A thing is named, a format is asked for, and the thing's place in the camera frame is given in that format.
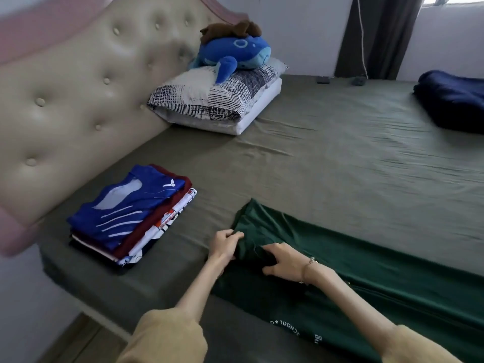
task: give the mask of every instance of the floor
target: floor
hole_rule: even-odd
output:
[[[114,363],[126,342],[80,315],[38,363]]]

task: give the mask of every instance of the headboard button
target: headboard button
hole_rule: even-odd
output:
[[[37,161],[33,158],[29,158],[25,161],[25,164],[27,164],[29,167],[35,167],[37,165]]]
[[[35,104],[37,104],[39,107],[43,107],[43,106],[45,106],[45,100],[42,99],[42,98],[37,98],[35,100]]]

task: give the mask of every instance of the whale plush toy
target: whale plush toy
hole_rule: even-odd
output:
[[[225,37],[213,39],[200,46],[195,60],[189,68],[216,66],[216,84],[223,83],[237,68],[256,69],[270,57],[269,44],[262,37]]]

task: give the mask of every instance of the hand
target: hand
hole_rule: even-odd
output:
[[[262,272],[266,275],[274,275],[286,280],[303,281],[304,268],[309,264],[309,257],[295,250],[287,243],[266,244],[264,250],[272,253],[277,260],[274,266],[266,266]]]
[[[237,242],[244,237],[242,232],[233,233],[232,229],[218,231],[210,243],[209,258],[217,259],[221,262],[222,268],[225,268],[230,260],[233,259]]]

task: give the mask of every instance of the curtain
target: curtain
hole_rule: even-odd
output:
[[[370,79],[395,80],[424,0],[386,0],[368,58]]]

